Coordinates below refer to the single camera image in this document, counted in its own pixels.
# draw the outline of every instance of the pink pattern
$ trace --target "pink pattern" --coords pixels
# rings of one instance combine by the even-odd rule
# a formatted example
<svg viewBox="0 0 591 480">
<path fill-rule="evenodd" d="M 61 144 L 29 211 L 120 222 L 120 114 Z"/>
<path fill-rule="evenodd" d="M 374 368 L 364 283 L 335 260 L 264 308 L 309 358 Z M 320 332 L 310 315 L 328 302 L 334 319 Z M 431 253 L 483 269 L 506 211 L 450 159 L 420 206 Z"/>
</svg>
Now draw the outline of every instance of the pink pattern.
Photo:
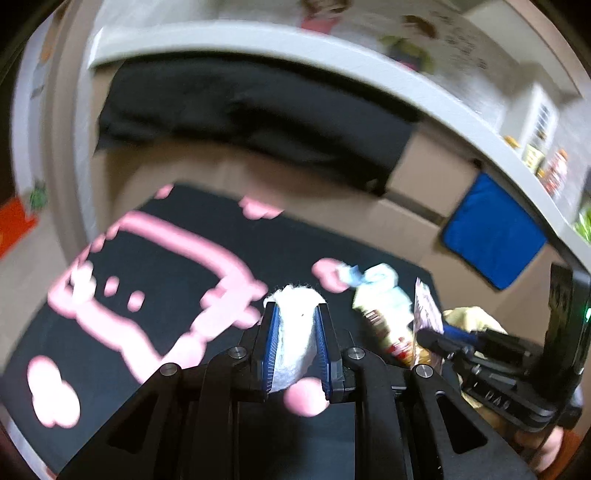
<svg viewBox="0 0 591 480">
<path fill-rule="evenodd" d="M 272 219 L 278 216 L 283 210 L 258 200 L 244 197 L 238 205 L 242 207 L 242 213 L 249 220 L 260 220 L 261 218 Z"/>
<path fill-rule="evenodd" d="M 329 406 L 319 378 L 305 377 L 290 386 L 283 397 L 290 412 L 300 417 L 315 417 Z"/>
<path fill-rule="evenodd" d="M 160 188 L 156 192 L 156 194 L 154 195 L 154 198 L 158 199 L 158 200 L 165 199 L 168 195 L 170 195 L 170 192 L 172 192 L 173 187 L 174 187 L 174 185 L 172 183 L 165 185 L 164 187 Z"/>
<path fill-rule="evenodd" d="M 339 18 L 319 18 L 310 16 L 302 20 L 300 28 L 328 35 L 339 21 Z"/>
<path fill-rule="evenodd" d="M 57 365 L 46 356 L 34 357 L 27 368 L 33 409 L 43 426 L 71 429 L 80 418 L 80 401 L 69 383 L 61 379 Z"/>
<path fill-rule="evenodd" d="M 101 250 L 103 250 L 103 246 L 105 244 L 105 235 L 99 235 L 98 237 L 96 237 L 96 240 L 94 242 L 92 242 L 91 246 L 90 246 L 90 251 L 93 253 L 97 253 L 100 252 Z"/>
<path fill-rule="evenodd" d="M 117 277 L 109 277 L 105 283 L 105 297 L 112 297 L 117 293 L 119 288 L 119 279 Z"/>
<path fill-rule="evenodd" d="M 136 290 L 129 297 L 129 301 L 127 302 L 127 309 L 130 312 L 137 312 L 144 304 L 145 298 L 146 295 L 144 295 L 144 292 Z"/>
<path fill-rule="evenodd" d="M 78 271 L 85 254 L 52 285 L 47 295 L 49 306 L 64 317 L 76 319 L 89 335 L 120 352 L 138 382 L 143 383 L 160 365 L 168 362 L 175 362 L 182 368 L 198 365 L 205 353 L 206 342 L 230 325 L 248 328 L 256 324 L 260 315 L 250 303 L 262 298 L 267 293 L 267 286 L 254 279 L 246 264 L 232 252 L 143 212 L 127 213 L 114 227 L 193 260 L 220 278 L 217 286 L 203 295 L 204 310 L 193 320 L 189 331 L 182 334 L 164 356 L 158 354 L 148 336 L 133 320 L 110 311 L 93 296 L 74 302 L 68 279 Z M 88 281 L 86 275 L 81 277 Z"/>
<path fill-rule="evenodd" d="M 334 258 L 321 258 L 312 265 L 312 274 L 318 278 L 320 285 L 332 293 L 342 293 L 349 288 L 346 283 L 339 280 L 337 267 L 343 262 Z"/>
<path fill-rule="evenodd" d="M 111 225 L 108 229 L 107 229 L 107 233 L 106 233 L 106 239 L 107 240 L 113 240 L 115 238 L 115 236 L 117 235 L 117 232 L 119 231 L 119 224 L 115 223 L 114 225 Z"/>
</svg>

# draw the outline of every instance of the black cloth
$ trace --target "black cloth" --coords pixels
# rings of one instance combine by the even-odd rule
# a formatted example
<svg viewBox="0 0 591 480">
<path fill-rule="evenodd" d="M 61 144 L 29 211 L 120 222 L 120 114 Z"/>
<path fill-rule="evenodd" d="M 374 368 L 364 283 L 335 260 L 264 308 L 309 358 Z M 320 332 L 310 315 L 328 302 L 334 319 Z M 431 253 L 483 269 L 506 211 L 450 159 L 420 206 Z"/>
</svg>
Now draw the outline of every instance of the black cloth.
<svg viewBox="0 0 591 480">
<path fill-rule="evenodd" d="M 176 185 L 170 195 L 140 208 L 223 246 L 244 261 L 269 292 L 286 284 L 309 285 L 327 301 L 336 327 L 349 330 L 361 346 L 379 351 L 372 332 L 352 310 L 353 291 L 340 294 L 322 288 L 311 273 L 321 258 L 336 258 L 363 271 L 379 263 L 391 265 L 400 287 L 413 299 L 417 277 L 437 301 L 431 275 L 424 269 L 375 248 L 306 225 L 281 214 L 275 219 L 248 220 L 235 200 Z M 120 231 L 98 253 L 90 253 L 97 288 L 95 298 L 111 311 L 137 322 L 156 350 L 164 355 L 188 331 L 202 311 L 199 301 L 218 278 L 206 268 L 140 236 Z M 119 290 L 105 297 L 106 280 L 115 275 Z M 132 313 L 127 301 L 135 290 L 145 293 L 141 309 Z M 262 311 L 262 300 L 253 305 Z M 236 345 L 242 330 L 231 327 L 207 345 L 203 362 Z M 51 358 L 62 380 L 80 400 L 81 415 L 71 429 L 46 428 L 35 416 L 27 384 L 27 366 L 37 355 Z M 41 459 L 58 472 L 117 408 L 138 388 L 120 354 L 84 332 L 45 304 L 17 345 L 0 381 L 2 401 Z M 269 403 L 242 410 L 243 478 L 353 478 L 354 406 L 330 406 L 321 415 L 299 418 L 282 404 L 282 393 Z"/>
<path fill-rule="evenodd" d="M 313 164 L 382 194 L 416 119 L 417 111 L 401 102 L 284 64 L 150 57 L 126 61 L 115 74 L 98 149 L 170 135 L 214 139 Z"/>
</svg>

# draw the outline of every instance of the yellow cloth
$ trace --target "yellow cloth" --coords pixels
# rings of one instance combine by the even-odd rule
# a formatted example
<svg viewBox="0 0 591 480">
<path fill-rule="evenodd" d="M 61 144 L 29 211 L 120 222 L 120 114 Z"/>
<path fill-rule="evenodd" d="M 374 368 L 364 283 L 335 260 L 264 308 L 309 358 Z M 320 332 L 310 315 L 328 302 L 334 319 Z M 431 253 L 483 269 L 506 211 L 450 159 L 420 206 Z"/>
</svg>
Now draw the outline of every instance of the yellow cloth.
<svg viewBox="0 0 591 480">
<path fill-rule="evenodd" d="M 467 332 L 481 332 L 487 328 L 496 332 L 507 333 L 493 317 L 480 307 L 461 307 L 443 312 L 443 318 L 450 325 Z"/>
</svg>

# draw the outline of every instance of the orange object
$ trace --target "orange object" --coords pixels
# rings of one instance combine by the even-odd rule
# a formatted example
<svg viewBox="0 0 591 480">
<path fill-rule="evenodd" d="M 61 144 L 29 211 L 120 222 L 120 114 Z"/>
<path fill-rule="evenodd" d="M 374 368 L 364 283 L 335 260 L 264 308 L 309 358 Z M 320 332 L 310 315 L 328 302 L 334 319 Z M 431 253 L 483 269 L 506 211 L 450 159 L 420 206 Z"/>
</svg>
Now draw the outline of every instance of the orange object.
<svg viewBox="0 0 591 480">
<path fill-rule="evenodd" d="M 0 258 L 35 225 L 37 225 L 37 218 L 27 217 L 18 198 L 13 198 L 2 205 L 0 207 Z"/>
<path fill-rule="evenodd" d="M 562 445 L 560 446 L 560 451 L 558 452 L 556 460 L 554 460 L 552 465 L 546 470 L 539 473 L 538 478 L 540 480 L 555 480 L 567 467 L 580 444 L 581 438 L 575 432 L 565 430 Z"/>
</svg>

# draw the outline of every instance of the drawing on wall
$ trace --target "drawing on wall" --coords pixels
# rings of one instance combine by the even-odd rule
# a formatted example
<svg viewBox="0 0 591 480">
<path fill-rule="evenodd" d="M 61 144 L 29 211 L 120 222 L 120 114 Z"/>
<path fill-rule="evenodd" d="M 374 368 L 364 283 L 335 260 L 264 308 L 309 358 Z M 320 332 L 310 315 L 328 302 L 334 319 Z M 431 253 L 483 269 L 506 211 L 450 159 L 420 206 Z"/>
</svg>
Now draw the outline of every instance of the drawing on wall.
<svg viewBox="0 0 591 480">
<path fill-rule="evenodd" d="M 404 15 L 404 34 L 387 35 L 380 39 L 386 55 L 415 72 L 434 73 L 434 63 L 426 49 L 427 43 L 437 40 L 437 28 L 417 15 Z"/>
<path fill-rule="evenodd" d="M 351 0 L 302 0 L 302 3 L 305 17 L 300 27 L 325 34 L 330 34 L 351 6 Z"/>
</svg>

